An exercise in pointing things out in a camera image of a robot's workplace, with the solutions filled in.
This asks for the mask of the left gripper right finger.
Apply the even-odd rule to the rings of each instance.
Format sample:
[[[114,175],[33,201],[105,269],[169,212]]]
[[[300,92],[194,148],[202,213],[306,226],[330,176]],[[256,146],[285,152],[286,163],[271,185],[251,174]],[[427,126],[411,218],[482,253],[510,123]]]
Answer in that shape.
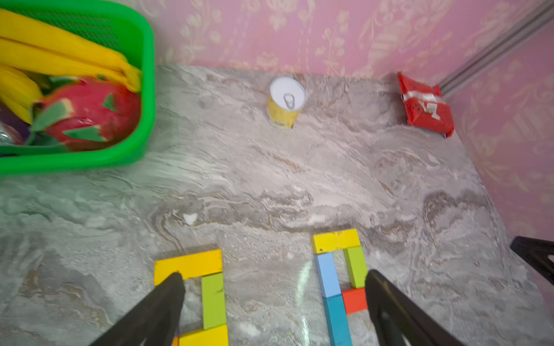
[[[365,294],[380,345],[463,345],[378,270],[368,272]]]

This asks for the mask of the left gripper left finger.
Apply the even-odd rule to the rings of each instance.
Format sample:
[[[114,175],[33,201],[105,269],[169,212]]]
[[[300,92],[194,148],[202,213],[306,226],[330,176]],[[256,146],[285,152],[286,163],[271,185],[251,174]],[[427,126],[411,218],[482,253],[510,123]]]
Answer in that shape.
[[[173,344],[185,295],[183,277],[174,272],[92,344]]]

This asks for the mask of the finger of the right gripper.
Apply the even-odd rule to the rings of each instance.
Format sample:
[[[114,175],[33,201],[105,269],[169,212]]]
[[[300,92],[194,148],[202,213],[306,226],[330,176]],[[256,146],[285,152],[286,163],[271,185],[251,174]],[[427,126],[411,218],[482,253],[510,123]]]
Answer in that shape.
[[[510,249],[520,256],[528,265],[542,275],[550,284],[554,284],[553,242],[516,236]]]

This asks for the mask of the red block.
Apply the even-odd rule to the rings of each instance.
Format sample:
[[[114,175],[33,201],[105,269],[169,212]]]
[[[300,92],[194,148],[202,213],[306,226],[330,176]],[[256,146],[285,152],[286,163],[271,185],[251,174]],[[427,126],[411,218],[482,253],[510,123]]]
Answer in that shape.
[[[347,315],[368,310],[365,288],[351,288],[342,292]]]

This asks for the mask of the teal block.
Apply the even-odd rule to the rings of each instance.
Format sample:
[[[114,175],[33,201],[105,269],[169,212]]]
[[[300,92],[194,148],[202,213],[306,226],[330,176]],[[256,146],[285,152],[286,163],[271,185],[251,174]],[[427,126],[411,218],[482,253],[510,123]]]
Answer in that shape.
[[[343,297],[324,298],[323,305],[330,344],[332,346],[352,346],[353,343]]]

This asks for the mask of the lime green block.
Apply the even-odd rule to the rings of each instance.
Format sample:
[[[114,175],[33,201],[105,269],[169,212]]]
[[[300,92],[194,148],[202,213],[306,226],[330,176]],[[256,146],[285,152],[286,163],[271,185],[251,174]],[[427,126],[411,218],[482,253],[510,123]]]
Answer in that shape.
[[[201,278],[203,328],[210,330],[227,323],[223,273]]]
[[[347,248],[343,252],[352,288],[364,288],[368,269],[362,247]]]

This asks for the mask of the small yellow block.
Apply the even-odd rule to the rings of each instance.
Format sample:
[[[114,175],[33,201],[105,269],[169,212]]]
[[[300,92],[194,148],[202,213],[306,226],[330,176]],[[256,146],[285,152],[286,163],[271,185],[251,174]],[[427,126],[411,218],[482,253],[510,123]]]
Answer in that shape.
[[[183,334],[178,338],[179,346],[228,346],[229,335],[226,324]]]

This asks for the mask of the light blue block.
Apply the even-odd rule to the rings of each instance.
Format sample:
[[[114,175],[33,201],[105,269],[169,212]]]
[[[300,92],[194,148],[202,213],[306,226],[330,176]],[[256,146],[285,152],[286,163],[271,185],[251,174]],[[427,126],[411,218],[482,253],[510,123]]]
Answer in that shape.
[[[315,255],[317,275],[323,298],[341,295],[340,283],[331,252]]]

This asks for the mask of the long yellow block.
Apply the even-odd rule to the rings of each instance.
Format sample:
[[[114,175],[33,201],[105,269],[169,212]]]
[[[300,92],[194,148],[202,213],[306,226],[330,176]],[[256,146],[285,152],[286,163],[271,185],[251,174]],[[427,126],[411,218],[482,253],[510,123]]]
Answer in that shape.
[[[154,264],[154,285],[161,284],[174,272],[183,280],[217,274],[223,271],[222,251],[215,249],[192,255],[158,260]]]

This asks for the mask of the yellow-green long block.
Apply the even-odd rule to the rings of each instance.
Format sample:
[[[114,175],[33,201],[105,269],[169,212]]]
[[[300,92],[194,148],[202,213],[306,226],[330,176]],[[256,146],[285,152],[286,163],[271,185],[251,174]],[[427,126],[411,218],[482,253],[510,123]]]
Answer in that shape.
[[[316,234],[312,237],[312,247],[316,255],[359,247],[360,244],[356,229]]]

